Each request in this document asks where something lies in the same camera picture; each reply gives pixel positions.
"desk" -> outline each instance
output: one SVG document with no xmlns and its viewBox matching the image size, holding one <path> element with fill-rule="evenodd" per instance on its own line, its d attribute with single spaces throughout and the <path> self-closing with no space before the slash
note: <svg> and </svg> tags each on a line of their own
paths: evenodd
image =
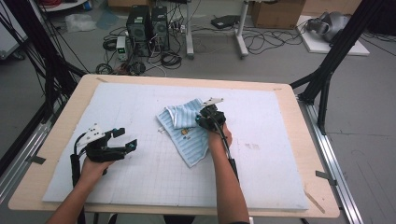
<svg viewBox="0 0 396 224">
<path fill-rule="evenodd" d="M 46 158 L 44 164 L 33 163 L 9 201 L 9 208 L 15 210 L 48 210 L 57 208 L 58 203 L 43 203 L 57 161 L 67 145 L 73 131 L 90 102 L 97 85 L 101 82 L 134 83 L 164 86 L 232 88 L 240 90 L 273 91 L 279 102 L 283 120 L 290 138 L 290 144 L 304 185 L 309 203 L 306 211 L 270 211 L 250 209 L 249 214 L 256 217 L 338 217 L 338 205 L 326 179 L 316 177 L 315 171 L 323 172 L 322 165 L 310 133 L 304 122 L 291 87 L 287 84 L 253 83 L 237 81 L 218 81 L 164 77 L 116 77 L 87 75 L 67 103 L 58 121 L 52 128 L 38 156 Z M 215 215 L 215 208 L 141 206 L 122 204 L 87 204 L 88 212 L 147 213 L 181 215 Z"/>
<path fill-rule="evenodd" d="M 245 18 L 247 16 L 248 13 L 248 2 L 249 0 L 244 0 L 243 5 L 242 5 L 242 10 L 241 10 L 241 17 L 240 17 L 240 21 L 239 21 L 239 28 L 237 30 L 235 30 L 235 37 L 236 37 L 236 41 L 238 43 L 238 47 L 241 51 L 241 59 L 244 59 L 245 57 L 248 56 L 248 49 L 247 46 L 245 44 L 245 40 L 242 37 L 242 32 L 244 30 L 244 25 L 245 25 Z M 186 48 L 187 48 L 187 57 L 189 59 L 193 59 L 194 58 L 194 47 L 192 45 L 192 33 L 191 33 L 191 19 L 192 19 L 191 15 L 191 0 L 187 0 L 187 24 L 186 24 Z"/>
</svg>

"person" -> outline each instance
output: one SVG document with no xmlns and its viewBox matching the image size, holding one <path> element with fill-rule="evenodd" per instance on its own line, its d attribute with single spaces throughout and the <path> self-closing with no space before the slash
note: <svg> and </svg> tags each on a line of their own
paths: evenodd
<svg viewBox="0 0 396 224">
<path fill-rule="evenodd" d="M 230 146 L 233 136 L 226 124 L 223 125 L 223 132 Z M 219 224 L 248 224 L 249 217 L 245 197 L 228 162 L 221 136 L 218 133 L 208 132 L 208 144 L 215 167 Z M 47 223 L 76 223 L 79 212 L 89 194 L 101 178 L 103 171 L 113 162 L 93 162 L 86 158 L 79 181 Z"/>
</svg>

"desktop computer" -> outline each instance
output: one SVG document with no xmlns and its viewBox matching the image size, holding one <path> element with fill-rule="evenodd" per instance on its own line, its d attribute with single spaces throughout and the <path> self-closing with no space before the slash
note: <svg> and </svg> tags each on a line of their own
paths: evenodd
<svg viewBox="0 0 396 224">
<path fill-rule="evenodd" d="M 131 40 L 134 54 L 141 57 L 150 56 L 150 44 L 152 34 L 152 24 L 149 14 L 149 6 L 132 6 L 126 28 Z"/>
<path fill-rule="evenodd" d="M 156 46 L 159 46 L 161 51 L 168 51 L 170 47 L 167 8 L 154 7 L 151 10 L 151 22 Z"/>
</svg>

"towel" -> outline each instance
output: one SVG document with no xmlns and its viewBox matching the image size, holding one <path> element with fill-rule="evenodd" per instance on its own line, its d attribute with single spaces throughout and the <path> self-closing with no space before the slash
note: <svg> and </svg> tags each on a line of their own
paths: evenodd
<svg viewBox="0 0 396 224">
<path fill-rule="evenodd" d="M 169 105 L 157 116 L 189 167 L 203 159 L 208 149 L 207 132 L 195 121 L 201 103 L 201 99 L 195 99 L 184 105 Z"/>
</svg>

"grid sheet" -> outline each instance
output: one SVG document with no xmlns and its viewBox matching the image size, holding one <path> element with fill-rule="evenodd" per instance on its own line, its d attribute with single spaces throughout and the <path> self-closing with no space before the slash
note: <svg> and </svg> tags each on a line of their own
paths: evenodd
<svg viewBox="0 0 396 224">
<path fill-rule="evenodd" d="M 231 153 L 249 208 L 305 210 L 307 201 L 289 138 L 271 91 L 176 86 L 100 84 L 64 150 L 43 198 L 61 202 L 72 189 L 69 156 L 82 133 L 98 123 L 104 131 L 124 127 L 110 147 L 137 138 L 137 149 L 117 161 L 100 180 L 89 203 L 216 206 L 216 182 L 210 153 L 189 168 L 170 136 L 159 132 L 156 115 L 167 105 L 210 97 L 233 132 Z"/>
</svg>

